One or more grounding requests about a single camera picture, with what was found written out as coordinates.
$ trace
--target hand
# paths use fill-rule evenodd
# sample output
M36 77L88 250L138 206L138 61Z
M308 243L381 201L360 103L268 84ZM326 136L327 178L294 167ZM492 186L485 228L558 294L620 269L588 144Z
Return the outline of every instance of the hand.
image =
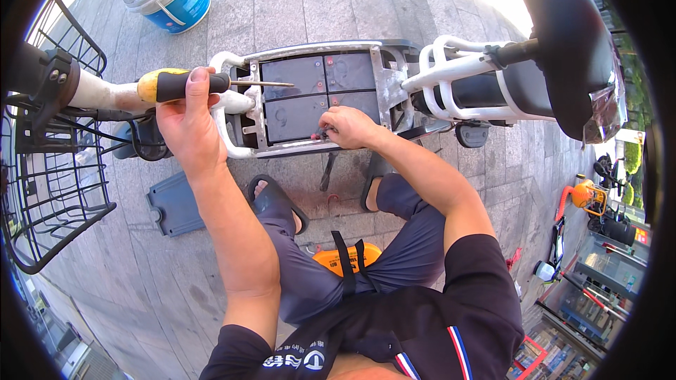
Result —
M215 69L195 68L185 84L184 100L156 105L159 131L188 179L214 173L228 157L209 113L209 107L220 99L217 94L209 95L209 73Z
M328 138L342 148L373 148L374 141L389 131L364 112L347 106L331 106L319 118L319 126L327 128Z

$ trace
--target foot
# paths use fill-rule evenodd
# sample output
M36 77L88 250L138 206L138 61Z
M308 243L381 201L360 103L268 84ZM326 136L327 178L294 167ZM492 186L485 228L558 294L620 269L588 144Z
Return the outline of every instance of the foot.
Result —
M268 186L268 182L266 181L258 181L258 185L256 185L256 189L253 190L253 195L254 197L258 198L258 195L261 193L261 191ZM292 215L293 215L293 222L296 225L296 232L300 232L300 229L303 227L303 223L300 221L300 217L295 214L295 211L292 210Z
M378 211L378 204L376 203L376 196L378 195L378 185L383 180L383 177L373 178L371 186L368 188L367 195L367 209L371 211Z

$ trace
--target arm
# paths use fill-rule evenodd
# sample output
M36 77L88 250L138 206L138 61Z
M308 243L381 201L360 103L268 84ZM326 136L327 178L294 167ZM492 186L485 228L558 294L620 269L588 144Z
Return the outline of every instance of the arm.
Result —
M495 236L478 193L454 167L431 151L376 125L357 109L334 106L319 120L331 141L343 148L367 147L383 156L401 176L446 217L444 252L473 233Z
M272 348L281 291L279 261L228 170L227 149L209 114L218 95L209 97L208 91L207 69L197 68L186 84L186 100L157 105L157 125L186 174L214 242L228 296L223 325L246 327Z

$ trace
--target blue bucket label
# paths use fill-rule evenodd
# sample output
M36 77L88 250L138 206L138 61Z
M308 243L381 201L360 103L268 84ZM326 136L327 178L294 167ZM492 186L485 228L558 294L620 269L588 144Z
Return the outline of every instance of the blue bucket label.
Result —
M210 0L173 0L164 5L167 11L171 12L179 21L185 25L180 25L169 17L163 10L145 15L150 21L156 23L160 28L169 31L172 34L188 30L204 16L209 9Z

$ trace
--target scooter battery compartment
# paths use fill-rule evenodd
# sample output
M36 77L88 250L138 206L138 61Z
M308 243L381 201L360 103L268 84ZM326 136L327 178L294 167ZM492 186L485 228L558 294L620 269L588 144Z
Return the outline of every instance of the scooter battery compartment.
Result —
M309 139L329 106L360 109L380 123L373 67L368 53L309 56L260 64L263 81L293 83L263 87L268 142Z

